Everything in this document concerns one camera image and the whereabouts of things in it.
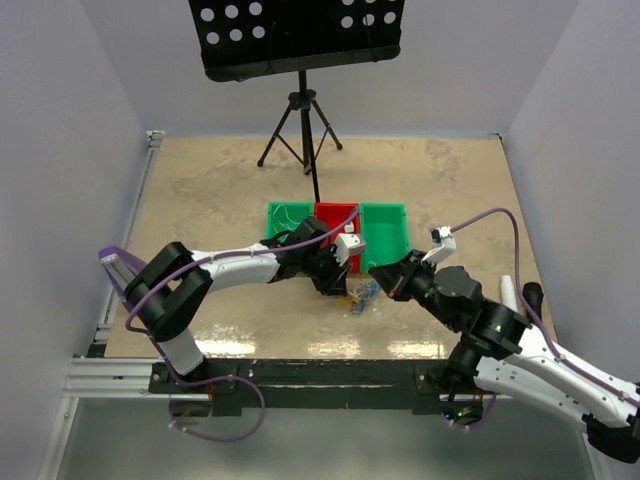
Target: tripod stand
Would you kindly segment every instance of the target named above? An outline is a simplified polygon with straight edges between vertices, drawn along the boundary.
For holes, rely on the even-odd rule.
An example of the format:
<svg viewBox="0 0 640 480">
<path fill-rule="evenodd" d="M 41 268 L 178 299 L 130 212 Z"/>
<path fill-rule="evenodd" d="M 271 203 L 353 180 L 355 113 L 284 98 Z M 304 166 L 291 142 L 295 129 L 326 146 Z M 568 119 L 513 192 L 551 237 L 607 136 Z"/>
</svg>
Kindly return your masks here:
<svg viewBox="0 0 640 480">
<path fill-rule="evenodd" d="M 331 135 L 333 141 L 336 143 L 336 148 L 338 150 L 342 150 L 342 144 L 338 140 L 335 132 L 331 128 L 331 124 L 327 120 L 327 117 L 324 116 L 322 110 L 320 109 L 320 105 L 316 101 L 316 92 L 315 90 L 310 90 L 307 88 L 307 72 L 300 71 L 298 72 L 298 86 L 299 91 L 292 92 L 289 94 L 289 105 L 282 115 L 278 126 L 276 127 L 275 132 L 271 136 L 269 143 L 267 144 L 267 148 L 265 148 L 264 153 L 258 160 L 258 167 L 262 167 L 264 165 L 264 160 L 269 154 L 271 147 L 273 146 L 276 139 L 279 139 L 284 146 L 293 154 L 294 157 L 302 164 L 302 169 L 305 175 L 309 175 L 311 173 L 311 177 L 313 178 L 313 192 L 315 194 L 316 202 L 320 202 L 320 187 L 318 186 L 318 174 L 316 171 L 316 158 L 318 158 L 318 154 L 320 153 L 320 149 L 324 144 L 324 139 L 327 137 L 327 133 Z M 316 110 L 320 120 L 324 124 L 324 134 L 322 135 L 322 140 L 320 141 L 320 145 L 318 146 L 318 150 L 314 151 L 313 148 L 313 134 L 311 132 L 311 119 L 309 117 L 309 111 L 311 107 Z M 302 158 L 298 155 L 293 148 L 286 142 L 284 138 L 280 135 L 280 130 L 284 123 L 289 118 L 289 114 L 292 111 L 300 110 L 300 120 L 301 120 L 301 130 L 302 130 Z"/>
</svg>

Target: red plastic tray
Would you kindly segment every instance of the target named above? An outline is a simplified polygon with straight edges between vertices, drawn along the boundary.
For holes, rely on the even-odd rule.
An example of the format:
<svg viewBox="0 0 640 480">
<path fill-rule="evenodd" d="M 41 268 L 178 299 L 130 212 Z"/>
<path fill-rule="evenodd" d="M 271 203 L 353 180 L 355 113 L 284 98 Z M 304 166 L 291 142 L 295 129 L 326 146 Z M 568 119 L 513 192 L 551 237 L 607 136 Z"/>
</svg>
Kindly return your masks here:
<svg viewBox="0 0 640 480">
<path fill-rule="evenodd" d="M 313 207 L 313 215 L 326 223 L 329 229 L 333 229 L 344 222 L 357 206 L 357 203 L 316 203 Z M 360 233 L 360 215 L 356 215 L 353 220 L 353 226 L 355 228 L 354 233 Z M 338 233 L 331 236 L 332 242 L 335 242 Z M 360 255 L 351 257 L 351 264 L 351 273 L 360 273 Z"/>
</svg>

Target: perforated metal panel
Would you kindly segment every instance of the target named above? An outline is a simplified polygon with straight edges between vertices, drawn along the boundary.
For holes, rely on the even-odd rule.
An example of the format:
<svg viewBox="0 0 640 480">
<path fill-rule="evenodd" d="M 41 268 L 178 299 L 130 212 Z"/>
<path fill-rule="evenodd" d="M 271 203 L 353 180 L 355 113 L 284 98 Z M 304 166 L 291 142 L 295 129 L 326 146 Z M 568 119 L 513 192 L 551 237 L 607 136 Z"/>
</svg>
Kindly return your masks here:
<svg viewBox="0 0 640 480">
<path fill-rule="evenodd" d="M 388 60 L 404 0 L 190 0 L 214 81 Z"/>
</svg>

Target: tripod leg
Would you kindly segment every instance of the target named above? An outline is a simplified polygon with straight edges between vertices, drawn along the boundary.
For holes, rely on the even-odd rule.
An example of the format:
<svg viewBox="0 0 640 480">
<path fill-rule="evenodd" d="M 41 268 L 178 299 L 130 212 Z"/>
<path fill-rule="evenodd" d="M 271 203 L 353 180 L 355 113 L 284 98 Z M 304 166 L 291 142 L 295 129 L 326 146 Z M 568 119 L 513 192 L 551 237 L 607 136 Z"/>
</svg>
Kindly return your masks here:
<svg viewBox="0 0 640 480">
<path fill-rule="evenodd" d="M 318 113 L 320 120 L 322 120 L 322 123 L 324 123 L 324 126 L 329 132 L 329 135 L 331 135 L 331 138 L 333 138 L 333 141 L 336 142 L 336 148 L 338 150 L 342 150 L 342 144 L 340 143 L 340 140 L 338 140 L 336 133 L 333 131 L 333 128 L 331 128 L 331 124 L 329 123 L 329 120 L 327 120 L 327 117 L 325 117 L 324 113 L 322 113 L 322 110 L 320 109 L 320 105 L 318 105 L 318 102 L 316 100 L 313 100 L 313 108 L 316 109 L 316 112 Z"/>
<path fill-rule="evenodd" d="M 264 149 L 264 153 L 260 157 L 260 160 L 258 160 L 259 167 L 264 165 L 264 159 L 267 158 L 267 155 L 269 154 L 269 150 L 271 150 L 271 147 L 273 146 L 273 142 L 275 142 L 276 138 L 280 136 L 280 130 L 282 130 L 282 126 L 284 125 L 284 122 L 287 121 L 287 118 L 289 118 L 290 113 L 291 113 L 291 105 L 289 105 L 285 110 L 284 115 L 282 115 L 282 118 L 280 119 L 280 123 L 278 123 L 278 126 L 276 127 L 276 131 L 273 132 L 273 135 L 271 136 L 271 139 L 267 144 L 267 148 Z"/>
<path fill-rule="evenodd" d="M 311 119 L 309 110 L 301 109 L 302 120 L 302 154 L 304 158 L 304 173 L 308 174 L 308 167 L 311 167 L 311 177 L 313 178 L 313 193 L 316 203 L 320 201 L 320 187 L 318 186 L 318 172 L 316 171 L 316 159 L 313 151 L 313 135 L 311 134 Z"/>
</svg>

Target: cable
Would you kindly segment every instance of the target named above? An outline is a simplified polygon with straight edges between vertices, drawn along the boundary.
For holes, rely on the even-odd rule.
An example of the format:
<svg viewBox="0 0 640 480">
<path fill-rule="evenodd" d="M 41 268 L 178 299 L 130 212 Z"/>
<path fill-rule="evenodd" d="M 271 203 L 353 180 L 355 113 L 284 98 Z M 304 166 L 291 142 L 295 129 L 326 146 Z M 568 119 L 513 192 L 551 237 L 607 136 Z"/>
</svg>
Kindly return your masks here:
<svg viewBox="0 0 640 480">
<path fill-rule="evenodd" d="M 154 288 L 152 288 L 149 291 L 149 293 L 147 293 L 144 297 L 142 297 L 142 299 L 131 309 L 131 311 L 129 312 L 129 316 L 127 317 L 127 320 L 125 322 L 125 328 L 127 330 L 129 330 L 130 332 L 142 333 L 142 334 L 144 334 L 144 335 L 149 337 L 149 340 L 151 340 L 151 343 L 156 348 L 156 350 L 158 350 L 158 353 L 160 353 L 162 359 L 164 360 L 165 364 L 167 365 L 167 369 L 169 370 L 169 373 L 171 374 L 171 377 L 173 378 L 173 380 L 178 385 L 183 386 L 183 387 L 200 387 L 200 386 L 208 385 L 210 383 L 216 383 L 216 382 L 221 382 L 221 381 L 225 381 L 225 380 L 226 381 L 237 381 L 237 382 L 244 383 L 245 385 L 248 385 L 249 387 L 251 387 L 256 392 L 256 394 L 258 395 L 258 398 L 260 399 L 260 416 L 258 417 L 258 420 L 256 421 L 255 425 L 253 427 L 251 427 L 249 430 L 247 430 L 245 433 L 243 433 L 241 435 L 238 435 L 238 436 L 235 436 L 235 437 L 218 437 L 218 436 L 215 436 L 215 435 L 208 435 L 208 434 L 201 433 L 201 432 L 198 432 L 196 430 L 192 430 L 190 428 L 187 428 L 187 427 L 185 427 L 184 425 L 178 423 L 175 420 L 175 418 L 173 416 L 173 411 L 171 410 L 171 406 L 169 406 L 169 417 L 171 418 L 170 426 L 175 427 L 175 428 L 179 429 L 180 431 L 182 431 L 184 433 L 188 433 L 190 435 L 193 435 L 193 436 L 198 437 L 198 438 L 202 438 L 204 440 L 210 440 L 210 441 L 213 441 L 213 442 L 227 442 L 227 443 L 228 442 L 236 442 L 238 440 L 243 440 L 243 439 L 249 437 L 250 435 L 255 433 L 255 431 L 258 430 L 258 428 L 260 428 L 260 425 L 262 425 L 262 422 L 264 420 L 264 416 L 265 416 L 265 413 L 266 413 L 266 404 L 265 404 L 265 400 L 264 400 L 264 395 L 262 395 L 262 392 L 260 391 L 258 386 L 256 384 L 254 384 L 253 382 L 247 380 L 246 378 L 237 377 L 235 375 L 228 375 L 228 376 L 224 376 L 224 377 L 213 377 L 213 378 L 209 378 L 207 380 L 201 380 L 199 382 L 187 382 L 187 381 L 181 379 L 180 376 L 178 375 L 178 372 L 176 372 L 175 368 L 171 364 L 171 361 L 167 358 L 166 354 L 164 353 L 164 351 L 162 350 L 162 348 L 160 347 L 158 342 L 156 342 L 155 339 L 151 336 L 151 333 L 148 330 L 144 329 L 144 328 L 138 328 L 138 327 L 134 327 L 134 326 L 131 325 L 131 322 L 133 321 L 133 319 L 136 317 L 136 315 L 138 315 L 138 313 L 140 312 L 142 307 L 145 306 L 145 304 L 149 301 L 149 299 L 151 297 L 153 297 L 153 295 L 158 293 L 159 290 L 161 290 L 162 288 L 166 287 L 172 280 L 175 280 L 176 278 L 180 277 L 183 273 L 188 272 L 189 270 L 192 270 L 194 268 L 197 268 L 200 265 L 203 265 L 205 263 L 214 262 L 215 260 L 220 260 L 222 258 L 253 256 L 253 255 L 265 255 L 265 254 L 268 254 L 268 253 L 288 252 L 288 251 L 291 251 L 291 250 L 296 250 L 298 248 L 303 248 L 303 247 L 307 247 L 309 245 L 313 245 L 314 243 L 321 242 L 324 239 L 329 238 L 334 233 L 338 233 L 340 230 L 342 230 L 349 222 L 351 222 L 351 221 L 353 221 L 355 219 L 355 217 L 358 215 L 358 212 L 359 212 L 358 206 L 354 207 L 354 209 L 349 214 L 349 217 L 343 223 L 338 225 L 333 230 L 330 230 L 327 233 L 323 233 L 322 235 L 320 235 L 318 237 L 315 237 L 315 238 L 313 238 L 311 240 L 306 240 L 304 242 L 296 243 L 294 245 L 288 245 L 286 247 L 271 248 L 271 249 L 268 249 L 268 250 L 258 250 L 258 251 L 234 250 L 234 251 L 230 251 L 230 252 L 220 252 L 217 255 L 212 255 L 211 257 L 205 257 L 205 258 L 202 258 L 200 260 L 196 260 L 194 262 L 191 262 L 188 265 L 185 265 L 184 267 L 179 268 L 178 270 L 176 270 L 175 272 L 171 273 L 166 278 L 161 280 L 158 283 L 158 285 L 156 285 Z"/>
<path fill-rule="evenodd" d="M 479 215 L 476 215 L 473 218 L 470 218 L 466 222 L 462 222 L 461 224 L 456 225 L 455 227 L 452 227 L 451 232 L 455 233 L 458 230 L 462 230 L 463 228 L 466 228 L 469 225 L 476 223 L 478 220 L 482 220 L 483 218 L 488 217 L 491 214 L 499 213 L 499 212 L 506 214 L 511 220 L 511 225 L 513 226 L 513 240 L 515 242 L 514 250 L 515 250 L 516 293 L 518 294 L 518 298 L 520 299 L 520 302 L 522 303 L 524 308 L 527 310 L 529 315 L 531 315 L 533 322 L 542 332 L 542 336 L 544 338 L 545 343 L 547 344 L 547 347 L 549 347 L 549 351 L 553 354 L 553 356 L 558 362 L 563 363 L 564 365 L 569 367 L 570 370 L 573 370 L 578 375 L 582 376 L 583 378 L 589 380 L 592 383 L 595 383 L 596 385 L 607 390 L 608 392 L 613 393 L 618 398 L 624 400 L 625 402 L 630 403 L 634 407 L 640 408 L 640 402 L 632 398 L 629 398 L 629 396 L 622 390 L 618 390 L 612 385 L 609 385 L 607 382 L 600 380 L 598 377 L 580 368 L 570 360 L 567 360 L 566 356 L 560 353 L 556 345 L 553 343 L 553 339 L 551 338 L 551 335 L 549 335 L 549 332 L 547 331 L 546 327 L 542 323 L 542 319 L 540 319 L 538 314 L 533 310 L 533 308 L 531 308 L 531 306 L 525 300 L 524 295 L 522 294 L 522 288 L 520 286 L 520 232 L 518 230 L 518 222 L 516 220 L 516 217 L 513 215 L 513 213 L 511 213 L 508 209 L 504 207 L 491 208 L 486 212 L 483 212 Z"/>
<path fill-rule="evenodd" d="M 286 219 L 288 220 L 288 224 L 285 223 L 284 221 L 280 220 L 279 218 L 276 217 L 276 212 L 278 210 L 280 210 L 281 208 L 284 209 L 284 216 L 286 217 Z M 294 222 L 293 220 L 291 220 L 291 217 L 289 216 L 289 212 L 287 211 L 287 207 L 284 206 L 283 203 L 281 203 L 280 205 L 278 205 L 275 210 L 273 211 L 273 213 L 271 214 L 271 217 L 273 218 L 273 220 L 275 220 L 276 222 L 278 222 L 278 224 L 280 224 L 280 226 L 282 228 L 284 228 L 284 230 L 295 230 L 295 228 L 300 225 L 300 222 Z"/>
</svg>

